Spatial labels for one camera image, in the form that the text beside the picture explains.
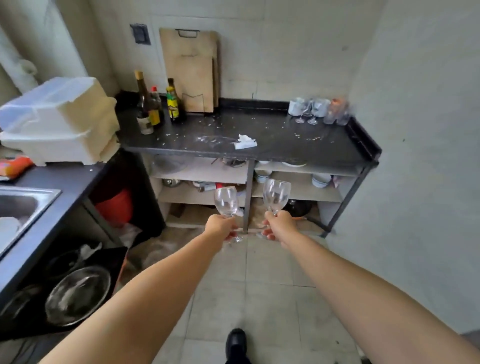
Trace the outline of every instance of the black countertop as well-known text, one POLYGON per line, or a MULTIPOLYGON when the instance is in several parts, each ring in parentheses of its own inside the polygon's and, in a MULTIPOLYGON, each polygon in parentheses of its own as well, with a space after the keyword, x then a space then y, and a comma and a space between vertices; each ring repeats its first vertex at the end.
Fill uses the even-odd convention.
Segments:
POLYGON ((199 157, 272 161, 304 161, 317 165, 366 166, 372 159, 352 137, 351 127, 298 124, 283 110, 221 109, 217 114, 188 115, 179 124, 168 117, 153 134, 140 133, 135 110, 118 114, 118 136, 123 148, 153 154, 190 153, 199 157), (239 134, 256 139, 258 146, 235 150, 239 134))
POLYGON ((32 167, 20 178, 0 185, 61 190, 60 195, 0 260, 0 303, 11 296, 16 286, 48 248, 61 219, 95 186, 109 163, 84 166, 81 163, 51 163, 32 167))

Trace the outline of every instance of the forearm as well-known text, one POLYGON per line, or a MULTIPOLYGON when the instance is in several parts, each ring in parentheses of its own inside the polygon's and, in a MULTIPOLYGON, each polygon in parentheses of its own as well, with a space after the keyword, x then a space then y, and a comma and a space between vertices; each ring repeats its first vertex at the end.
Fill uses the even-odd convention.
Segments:
POLYGON ((395 286, 299 233, 288 244, 374 363, 473 363, 478 352, 395 286))
POLYGON ((152 265, 82 323, 42 361, 151 363, 216 253, 201 234, 152 265))

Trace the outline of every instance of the wooden cutting board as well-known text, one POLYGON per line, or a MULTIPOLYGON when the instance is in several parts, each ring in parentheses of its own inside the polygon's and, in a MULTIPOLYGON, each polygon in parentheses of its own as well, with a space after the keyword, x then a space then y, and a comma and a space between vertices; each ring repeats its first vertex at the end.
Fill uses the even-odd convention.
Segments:
POLYGON ((168 77, 176 78, 174 63, 178 56, 211 57, 214 107, 217 107, 220 96, 218 34, 213 31, 160 28, 160 41, 168 77))
POLYGON ((177 56, 173 73, 178 97, 186 111, 213 112, 213 67, 208 56, 177 56))

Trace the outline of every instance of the sink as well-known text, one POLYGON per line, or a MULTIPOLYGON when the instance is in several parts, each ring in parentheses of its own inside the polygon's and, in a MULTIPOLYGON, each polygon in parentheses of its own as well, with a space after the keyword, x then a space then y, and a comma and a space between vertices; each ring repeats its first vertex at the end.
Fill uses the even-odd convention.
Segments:
POLYGON ((20 228, 8 241, 0 240, 0 258, 57 198, 60 190, 0 186, 0 218, 14 217, 20 228))

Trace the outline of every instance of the person's left hand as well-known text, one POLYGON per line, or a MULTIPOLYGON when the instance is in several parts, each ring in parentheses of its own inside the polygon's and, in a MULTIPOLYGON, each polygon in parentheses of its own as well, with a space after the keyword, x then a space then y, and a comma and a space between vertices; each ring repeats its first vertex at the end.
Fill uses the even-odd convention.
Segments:
POLYGON ((226 218, 222 215, 211 215, 205 224, 205 233, 218 236, 221 241, 230 240, 237 236, 233 230, 238 229, 235 217, 226 218))

